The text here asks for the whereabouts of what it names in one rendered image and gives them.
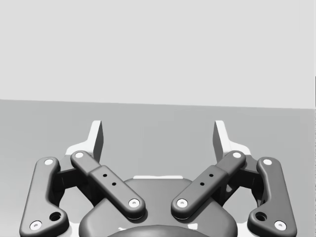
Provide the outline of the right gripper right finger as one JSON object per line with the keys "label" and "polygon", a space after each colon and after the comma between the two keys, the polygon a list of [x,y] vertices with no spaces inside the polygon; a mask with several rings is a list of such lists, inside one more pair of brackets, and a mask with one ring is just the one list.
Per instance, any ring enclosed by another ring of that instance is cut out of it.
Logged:
{"label": "right gripper right finger", "polygon": [[246,222],[253,235],[295,237],[297,226],[281,163],[271,157],[255,160],[248,147],[229,139],[222,120],[214,123],[212,141],[217,163],[172,200],[173,217],[189,219],[210,198],[223,205],[244,187],[251,190],[257,204]]}

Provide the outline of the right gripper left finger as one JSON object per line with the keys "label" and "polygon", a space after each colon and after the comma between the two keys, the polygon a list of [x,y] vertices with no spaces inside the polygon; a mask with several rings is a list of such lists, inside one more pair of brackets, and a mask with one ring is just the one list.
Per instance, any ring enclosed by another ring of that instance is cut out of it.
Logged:
{"label": "right gripper left finger", "polygon": [[97,205],[106,198],[127,219],[146,213],[145,201],[107,166],[100,164],[104,144],[102,122],[91,124],[88,138],[68,147],[62,160],[39,159],[34,167],[19,228],[22,237],[59,237],[70,227],[60,208],[66,189],[78,187]]}

